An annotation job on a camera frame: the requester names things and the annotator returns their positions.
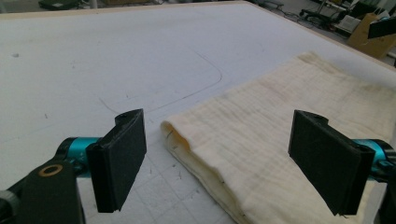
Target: cream towel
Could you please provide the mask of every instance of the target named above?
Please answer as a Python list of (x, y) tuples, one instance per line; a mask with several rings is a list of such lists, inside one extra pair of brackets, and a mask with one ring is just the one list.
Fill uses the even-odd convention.
[(314, 53), (162, 123), (169, 151), (238, 223), (362, 223), (334, 217), (288, 154), (294, 109), (320, 114), (349, 138), (388, 141), (396, 93), (345, 75)]

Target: beige cloth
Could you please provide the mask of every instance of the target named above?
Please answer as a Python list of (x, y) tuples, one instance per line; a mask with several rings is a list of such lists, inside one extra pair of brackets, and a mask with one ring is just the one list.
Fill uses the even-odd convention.
[(320, 114), (349, 138), (388, 141), (396, 93), (345, 75), (314, 53), (168, 118), (169, 151), (238, 223), (362, 223), (334, 217), (288, 154), (294, 109)]

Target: table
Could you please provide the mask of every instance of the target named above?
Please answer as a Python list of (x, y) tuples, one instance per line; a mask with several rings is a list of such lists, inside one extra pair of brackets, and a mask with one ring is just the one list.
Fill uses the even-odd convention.
[(91, 180), (78, 181), (88, 223), (233, 223), (159, 125), (302, 52), (396, 89), (394, 68), (245, 2), (4, 14), (0, 33), (0, 189), (65, 138), (145, 110), (148, 153), (121, 212), (98, 214)]

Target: white table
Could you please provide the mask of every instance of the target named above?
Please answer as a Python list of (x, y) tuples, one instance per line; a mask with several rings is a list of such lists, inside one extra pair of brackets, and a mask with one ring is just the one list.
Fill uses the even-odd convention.
[(248, 3), (0, 15), (0, 189), (69, 136), (103, 136), (143, 107), (148, 153), (120, 213), (88, 223), (233, 223), (164, 148), (159, 125), (313, 50), (349, 74), (396, 89), (395, 70)]

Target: folded fabric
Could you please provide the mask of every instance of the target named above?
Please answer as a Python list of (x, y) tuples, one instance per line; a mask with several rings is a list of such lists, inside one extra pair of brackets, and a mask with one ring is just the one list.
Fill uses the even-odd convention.
[(349, 138), (389, 141), (396, 92), (308, 52), (161, 128), (168, 150), (237, 223), (362, 223), (375, 183), (356, 216), (335, 217), (288, 154), (295, 109), (326, 117)]

